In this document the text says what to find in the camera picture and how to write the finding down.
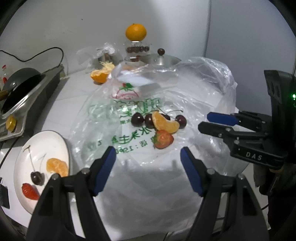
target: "plate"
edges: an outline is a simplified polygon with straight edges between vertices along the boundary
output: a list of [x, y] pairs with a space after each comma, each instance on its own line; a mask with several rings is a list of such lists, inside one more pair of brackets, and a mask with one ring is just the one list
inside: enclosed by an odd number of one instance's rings
[[[44, 173], [44, 185], [38, 186], [33, 184], [31, 180], [31, 172], [33, 168], [30, 161], [30, 155], [28, 149], [30, 145], [30, 151], [32, 156], [33, 165], [36, 171]], [[29, 183], [35, 186], [41, 195], [52, 173], [46, 171], [46, 161], [50, 158], [58, 158], [67, 163], [69, 166], [69, 152], [63, 137], [54, 131], [42, 131], [32, 136], [26, 144], [22, 147], [13, 172], [13, 182], [15, 186], [15, 192], [19, 202], [30, 214], [33, 213], [37, 201], [30, 200], [22, 193], [23, 183]]]

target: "transparent plastic bag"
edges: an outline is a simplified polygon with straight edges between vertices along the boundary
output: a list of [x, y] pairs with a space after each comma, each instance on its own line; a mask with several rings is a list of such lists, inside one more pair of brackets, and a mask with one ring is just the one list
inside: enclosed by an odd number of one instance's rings
[[102, 47], [85, 47], [77, 51], [78, 64], [86, 66], [85, 73], [91, 73], [93, 70], [101, 69], [101, 62], [112, 62], [119, 64], [123, 59], [115, 43], [105, 43]]
[[[235, 111], [236, 86], [225, 64], [206, 58], [192, 58], [170, 69], [146, 65], [131, 70], [124, 63], [114, 68], [85, 103], [70, 139], [79, 168], [91, 165], [108, 145], [116, 149], [117, 160], [104, 191], [94, 199], [106, 226], [145, 234], [192, 225], [202, 199], [193, 192], [181, 164], [184, 146], [219, 173], [235, 175], [244, 170], [247, 164], [230, 157], [221, 139], [201, 134], [197, 128], [210, 111]], [[93, 105], [103, 105], [116, 120], [93, 121], [93, 112], [86, 111]], [[153, 147], [155, 130], [130, 123], [136, 112], [145, 116], [160, 109], [165, 113], [182, 110], [187, 119], [186, 127], [173, 134], [173, 144], [163, 150]], [[169, 116], [173, 119], [178, 114]], [[104, 145], [84, 151], [89, 142], [99, 139]]]

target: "orange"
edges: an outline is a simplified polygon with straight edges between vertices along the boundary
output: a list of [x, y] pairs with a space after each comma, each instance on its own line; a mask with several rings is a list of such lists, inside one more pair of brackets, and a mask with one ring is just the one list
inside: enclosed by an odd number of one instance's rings
[[69, 168], [67, 163], [57, 158], [50, 158], [47, 160], [46, 170], [48, 172], [58, 173], [61, 177], [66, 177], [69, 174]]
[[170, 134], [179, 130], [180, 124], [175, 120], [167, 120], [158, 111], [152, 113], [152, 121], [157, 130], [165, 130]]
[[107, 77], [110, 74], [110, 72], [114, 69], [114, 64], [108, 63], [108, 62], [101, 62], [103, 65], [102, 69], [94, 70], [91, 73], [91, 78], [100, 84], [103, 84], [107, 81]]
[[142, 24], [133, 23], [126, 29], [126, 37], [130, 41], [142, 41], [147, 35], [147, 30]]

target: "yellow knob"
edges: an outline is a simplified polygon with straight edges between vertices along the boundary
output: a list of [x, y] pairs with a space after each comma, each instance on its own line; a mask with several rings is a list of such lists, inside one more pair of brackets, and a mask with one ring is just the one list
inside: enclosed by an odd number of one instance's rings
[[6, 129], [10, 132], [13, 132], [15, 130], [15, 127], [17, 125], [17, 120], [10, 115], [6, 120]]

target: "white wall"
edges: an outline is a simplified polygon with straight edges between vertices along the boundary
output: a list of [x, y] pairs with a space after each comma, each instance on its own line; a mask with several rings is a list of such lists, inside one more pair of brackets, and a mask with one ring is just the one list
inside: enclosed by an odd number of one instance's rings
[[[26, 59], [59, 46], [71, 73], [81, 69], [77, 50], [105, 42], [116, 42], [124, 50], [125, 29], [142, 23], [148, 32], [145, 40], [153, 49], [162, 47], [167, 54], [185, 59], [204, 54], [208, 12], [209, 0], [27, 0], [0, 37], [0, 49]], [[20, 64], [0, 53], [0, 65], [14, 70], [32, 66], [44, 71], [59, 59], [59, 51], [54, 50]]]
[[268, 0], [213, 0], [206, 57], [228, 65], [237, 86], [237, 107], [271, 114], [265, 69], [292, 73], [296, 40]]

